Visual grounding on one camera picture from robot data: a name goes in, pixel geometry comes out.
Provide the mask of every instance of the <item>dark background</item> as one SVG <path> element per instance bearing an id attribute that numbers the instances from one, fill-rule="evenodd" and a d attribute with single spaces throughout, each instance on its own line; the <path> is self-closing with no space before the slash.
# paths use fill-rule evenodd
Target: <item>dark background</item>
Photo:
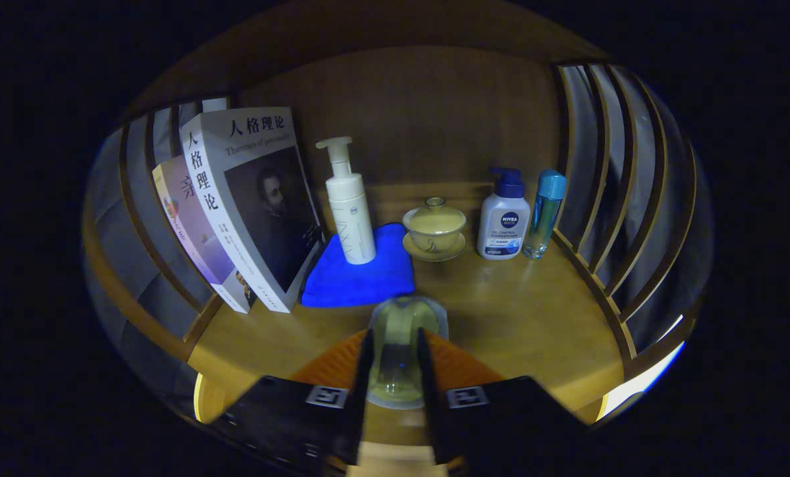
<path id="1" fill-rule="evenodd" d="M 123 108 L 265 6 L 0 7 L 0 475 L 261 474 L 126 368 L 78 251 L 85 175 Z M 682 355 L 540 472 L 790 474 L 790 3 L 528 6 L 655 88 L 694 141 L 717 220 L 708 298 Z"/>

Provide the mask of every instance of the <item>portrait on book cover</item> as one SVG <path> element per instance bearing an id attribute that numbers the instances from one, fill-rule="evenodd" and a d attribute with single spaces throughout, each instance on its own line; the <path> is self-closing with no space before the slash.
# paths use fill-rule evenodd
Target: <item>portrait on book cover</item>
<path id="1" fill-rule="evenodd" d="M 317 233 L 313 209 L 294 147 L 225 171 L 247 233 L 283 291 L 304 265 Z"/>

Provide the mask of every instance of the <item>orange part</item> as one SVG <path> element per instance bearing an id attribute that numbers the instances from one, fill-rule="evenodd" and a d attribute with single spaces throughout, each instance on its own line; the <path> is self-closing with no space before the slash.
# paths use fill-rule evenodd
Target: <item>orange part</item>
<path id="1" fill-rule="evenodd" d="M 505 380 L 505 377 L 492 371 L 489 366 L 474 359 L 447 339 L 427 330 L 424 331 L 431 348 L 433 371 L 440 392 Z"/>
<path id="2" fill-rule="evenodd" d="M 331 349 L 321 353 L 289 377 L 290 380 L 314 386 L 351 389 L 357 373 L 359 347 L 368 329 L 351 335 Z"/>

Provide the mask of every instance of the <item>blue bottle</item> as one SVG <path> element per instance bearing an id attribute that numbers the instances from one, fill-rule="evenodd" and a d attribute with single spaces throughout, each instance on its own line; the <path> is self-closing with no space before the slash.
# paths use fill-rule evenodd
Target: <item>blue bottle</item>
<path id="1" fill-rule="evenodd" d="M 531 221 L 528 238 L 522 247 L 526 257 L 537 259 L 549 247 L 551 232 L 557 220 L 557 211 L 563 201 L 565 176 L 553 169 L 546 169 L 539 175 L 537 199 L 534 203 L 534 219 Z"/>

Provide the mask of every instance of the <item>book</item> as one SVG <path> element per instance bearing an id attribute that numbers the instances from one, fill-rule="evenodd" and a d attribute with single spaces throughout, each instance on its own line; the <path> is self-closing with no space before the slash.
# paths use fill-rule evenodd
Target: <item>book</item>
<path id="1" fill-rule="evenodd" d="M 268 310 L 288 313 L 323 248 L 291 111 L 201 113 L 180 129 L 180 140 L 225 252 Z"/>
<path id="2" fill-rule="evenodd" d="M 186 167 L 186 157 L 179 155 L 153 169 L 153 182 L 171 228 L 192 263 L 233 310 L 249 312 L 256 296 L 241 278 L 203 213 Z"/>

